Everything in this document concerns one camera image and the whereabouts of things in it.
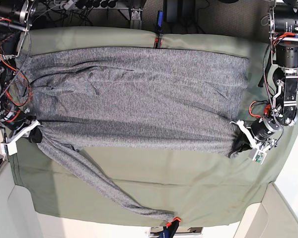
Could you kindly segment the grey long-sleeve T-shirt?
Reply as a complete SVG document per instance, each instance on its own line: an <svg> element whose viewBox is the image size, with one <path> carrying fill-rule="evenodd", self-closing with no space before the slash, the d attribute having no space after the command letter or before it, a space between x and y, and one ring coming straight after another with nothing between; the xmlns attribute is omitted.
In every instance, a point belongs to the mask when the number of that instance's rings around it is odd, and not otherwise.
<svg viewBox="0 0 298 238"><path fill-rule="evenodd" d="M139 204L88 158L85 147L205 151L229 156L248 86L247 58L207 51L104 47L16 61L30 81L38 148L104 197L138 215L174 215Z"/></svg>

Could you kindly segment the green table cloth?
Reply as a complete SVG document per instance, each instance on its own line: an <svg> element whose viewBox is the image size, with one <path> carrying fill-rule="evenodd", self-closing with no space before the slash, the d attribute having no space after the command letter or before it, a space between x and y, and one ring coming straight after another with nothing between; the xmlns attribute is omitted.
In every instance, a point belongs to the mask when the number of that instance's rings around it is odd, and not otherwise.
<svg viewBox="0 0 298 238"><path fill-rule="evenodd" d="M24 51L32 56L104 47L153 47L149 31L65 27L33 30ZM238 119L250 120L248 106L266 100L259 88L267 44L237 37L202 34L166 34L160 49L207 51L247 58L248 86ZM239 221L246 208L260 202L269 183L282 170L298 134L298 123L285 129L278 146L261 165L248 152L234 158L205 151L135 147L85 147L88 158L139 204L171 212L187 226L228 225ZM14 181L30 191L37 212L62 218L132 226L159 226L165 220L135 214L104 197L92 186L46 156L38 144L22 138L9 158Z"/></svg>

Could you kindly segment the orange black clamp bottom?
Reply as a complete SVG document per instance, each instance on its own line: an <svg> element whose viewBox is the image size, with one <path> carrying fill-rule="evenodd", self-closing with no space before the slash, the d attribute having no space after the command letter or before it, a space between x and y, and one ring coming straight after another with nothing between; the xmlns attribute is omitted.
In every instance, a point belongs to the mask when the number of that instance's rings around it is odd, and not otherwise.
<svg viewBox="0 0 298 238"><path fill-rule="evenodd" d="M163 231L159 233L159 238L173 238L181 219L179 217L175 217L172 222L166 223L163 227Z"/></svg>

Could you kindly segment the orange black clamp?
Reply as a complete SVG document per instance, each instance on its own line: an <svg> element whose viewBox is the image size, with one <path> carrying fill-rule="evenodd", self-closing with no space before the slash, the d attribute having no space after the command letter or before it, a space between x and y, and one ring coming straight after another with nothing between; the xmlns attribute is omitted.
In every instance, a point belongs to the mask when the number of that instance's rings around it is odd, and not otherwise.
<svg viewBox="0 0 298 238"><path fill-rule="evenodd" d="M155 49L160 49L161 48L162 38L163 38L162 33L158 34L157 37L155 38L155 41L154 41L154 48Z"/></svg>
<svg viewBox="0 0 298 238"><path fill-rule="evenodd" d="M181 219L179 217L175 217L172 222L166 223L163 227L163 231L159 233L159 238L173 238Z"/></svg>

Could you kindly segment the white power strip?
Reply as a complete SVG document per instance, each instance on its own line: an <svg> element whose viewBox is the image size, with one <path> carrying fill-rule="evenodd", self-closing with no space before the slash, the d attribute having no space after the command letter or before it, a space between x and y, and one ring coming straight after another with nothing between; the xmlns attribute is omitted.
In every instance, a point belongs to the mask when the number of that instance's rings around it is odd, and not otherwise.
<svg viewBox="0 0 298 238"><path fill-rule="evenodd" d="M76 0L53 0L56 9L72 10L75 7Z"/></svg>

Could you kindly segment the orange black clamp centre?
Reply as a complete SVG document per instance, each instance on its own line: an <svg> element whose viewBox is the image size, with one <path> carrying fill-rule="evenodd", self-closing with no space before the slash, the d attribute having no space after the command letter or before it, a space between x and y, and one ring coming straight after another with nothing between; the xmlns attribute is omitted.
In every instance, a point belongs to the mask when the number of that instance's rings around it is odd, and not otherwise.
<svg viewBox="0 0 298 238"><path fill-rule="evenodd" d="M161 48L162 38L163 38L162 33L158 34L157 37L155 38L155 41L154 41L154 48L155 49L160 49Z"/></svg>

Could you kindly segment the metal table bracket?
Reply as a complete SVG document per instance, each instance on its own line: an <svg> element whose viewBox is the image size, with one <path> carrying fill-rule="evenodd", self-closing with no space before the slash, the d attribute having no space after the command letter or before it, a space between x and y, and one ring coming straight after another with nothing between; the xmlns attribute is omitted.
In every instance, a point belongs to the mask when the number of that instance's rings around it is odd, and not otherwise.
<svg viewBox="0 0 298 238"><path fill-rule="evenodd" d="M131 9L130 10L130 28L131 29L142 29L142 9Z"/></svg>

